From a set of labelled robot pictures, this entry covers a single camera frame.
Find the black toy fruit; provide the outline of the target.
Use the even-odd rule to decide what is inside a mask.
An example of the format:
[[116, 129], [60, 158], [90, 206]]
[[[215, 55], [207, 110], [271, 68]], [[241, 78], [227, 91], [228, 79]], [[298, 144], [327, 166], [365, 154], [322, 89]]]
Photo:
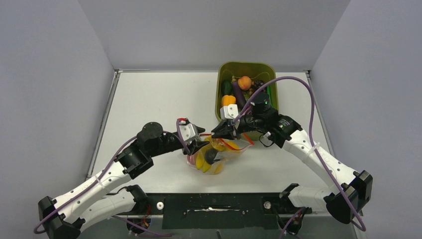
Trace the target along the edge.
[[205, 153], [204, 153], [204, 160], [207, 164], [212, 165], [215, 162], [218, 161], [218, 159], [216, 158], [218, 154], [218, 150], [211, 148], [208, 149]]

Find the clear zip bag orange zipper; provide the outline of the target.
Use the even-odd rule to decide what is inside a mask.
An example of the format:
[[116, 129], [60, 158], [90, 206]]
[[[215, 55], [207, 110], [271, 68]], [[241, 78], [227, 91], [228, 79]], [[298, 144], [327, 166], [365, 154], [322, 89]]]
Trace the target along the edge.
[[219, 174], [227, 162], [238, 159], [254, 145], [246, 134], [235, 140], [212, 138], [210, 133], [202, 133], [200, 136], [208, 144], [193, 155], [188, 155], [187, 164], [205, 174]]

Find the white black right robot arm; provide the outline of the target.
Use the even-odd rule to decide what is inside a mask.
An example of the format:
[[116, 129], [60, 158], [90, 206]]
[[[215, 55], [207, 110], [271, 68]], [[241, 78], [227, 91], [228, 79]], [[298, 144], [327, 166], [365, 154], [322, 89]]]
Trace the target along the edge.
[[225, 119], [211, 131], [213, 138], [239, 139], [242, 133], [257, 131], [281, 149], [289, 152], [310, 168], [326, 185], [306, 188], [291, 184], [281, 194], [282, 210], [291, 213], [297, 208], [327, 211], [337, 221], [349, 224], [369, 202], [373, 177], [341, 163], [320, 145], [291, 117], [271, 107], [269, 95], [259, 93], [251, 102], [251, 113], [234, 123], [231, 107], [221, 108]]

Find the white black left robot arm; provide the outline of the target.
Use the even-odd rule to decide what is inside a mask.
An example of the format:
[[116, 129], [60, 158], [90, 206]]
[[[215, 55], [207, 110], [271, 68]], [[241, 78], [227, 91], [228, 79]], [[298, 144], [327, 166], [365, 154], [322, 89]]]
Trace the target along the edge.
[[41, 199], [40, 224], [34, 233], [46, 233], [50, 239], [76, 239], [82, 231], [104, 219], [145, 208], [146, 193], [138, 185], [125, 184], [151, 168], [155, 156], [178, 149], [184, 155], [193, 155], [208, 145], [200, 137], [206, 130], [188, 119], [178, 119], [176, 129], [167, 132], [157, 122], [147, 123], [99, 173], [63, 195]]

